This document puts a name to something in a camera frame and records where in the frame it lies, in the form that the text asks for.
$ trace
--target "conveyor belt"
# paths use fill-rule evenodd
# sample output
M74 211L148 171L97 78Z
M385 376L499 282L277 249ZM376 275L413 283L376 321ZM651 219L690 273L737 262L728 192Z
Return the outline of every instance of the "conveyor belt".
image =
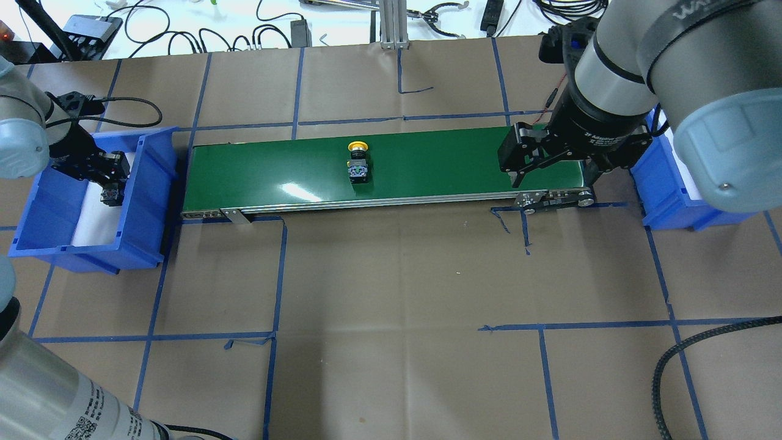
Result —
M198 146L185 218L515 197L520 190L583 186L581 163L561 162L512 189L497 168L508 127ZM369 145L369 183L352 185L347 145Z

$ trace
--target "braided black cable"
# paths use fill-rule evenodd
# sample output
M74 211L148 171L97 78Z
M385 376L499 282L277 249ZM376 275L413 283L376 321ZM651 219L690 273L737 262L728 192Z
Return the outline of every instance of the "braided black cable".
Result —
M660 400L660 382L662 381L662 371L665 369L665 365L669 360L685 348L692 344L703 341L710 337L719 336L720 334L731 333L739 330L746 330L761 326L770 326L772 324L781 324L782 316L770 316L769 318L753 319L751 321L744 321L743 323L729 324L727 326L717 327L715 329L706 330L700 332L694 336L691 336L679 344L676 344L665 352L660 360L657 361L655 367L655 375L651 379L651 409L655 412L655 419L657 420L657 429L660 431L660 437L662 440L672 440L671 433L668 431L668 426L665 424L665 418L662 416L662 402Z

